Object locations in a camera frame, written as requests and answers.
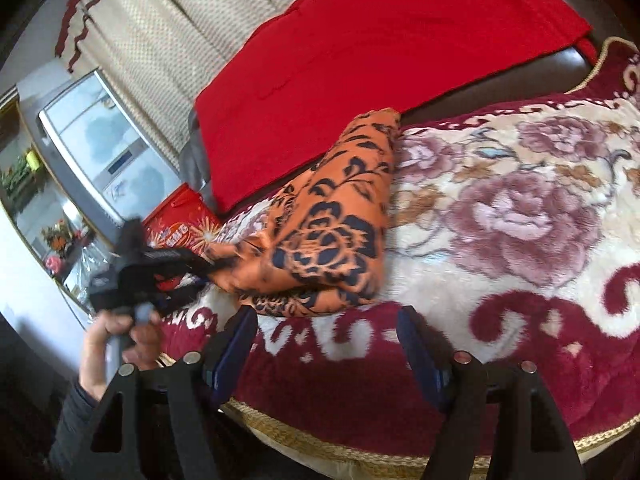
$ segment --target checkered curtain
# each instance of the checkered curtain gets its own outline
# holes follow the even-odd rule
[[[75,78],[100,67],[177,166],[197,94],[293,1],[79,0],[60,57]]]

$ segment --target brown leather sofa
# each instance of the brown leather sofa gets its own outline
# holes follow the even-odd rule
[[[631,39],[613,10],[603,0],[564,0],[593,27],[590,39],[599,50],[609,36]],[[402,124],[415,124],[471,112],[485,105],[515,101],[555,92],[565,92],[578,85],[591,71],[591,65],[575,48],[567,48],[497,75],[489,76],[464,88],[456,89],[402,114]],[[180,176],[203,196],[215,211],[210,181],[209,161],[195,111],[189,116],[191,137],[180,153]],[[273,184],[281,186],[291,175]],[[236,210],[255,202],[270,189],[249,197]]]

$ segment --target yellow object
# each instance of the yellow object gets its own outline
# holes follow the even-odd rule
[[[42,167],[42,163],[38,158],[38,154],[35,151],[29,150],[26,155],[26,158],[27,158],[27,164],[31,168],[31,171],[38,171]]]

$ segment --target dark sleeve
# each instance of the dark sleeve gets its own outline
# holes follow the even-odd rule
[[[68,479],[84,430],[98,405],[78,381],[73,384],[62,405],[56,439],[49,451],[49,467],[57,478]]]

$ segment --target person's arm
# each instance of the person's arm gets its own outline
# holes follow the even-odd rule
[[[112,335],[124,334],[132,323],[129,316],[114,316],[103,311],[86,332],[78,380],[65,399],[56,439],[49,452],[49,469],[57,478],[69,478],[84,430],[107,389],[104,365],[107,341]],[[158,313],[153,312],[149,324],[131,329],[130,336],[136,345],[122,353],[125,362],[135,364],[140,370],[156,366],[162,337],[159,323]]]

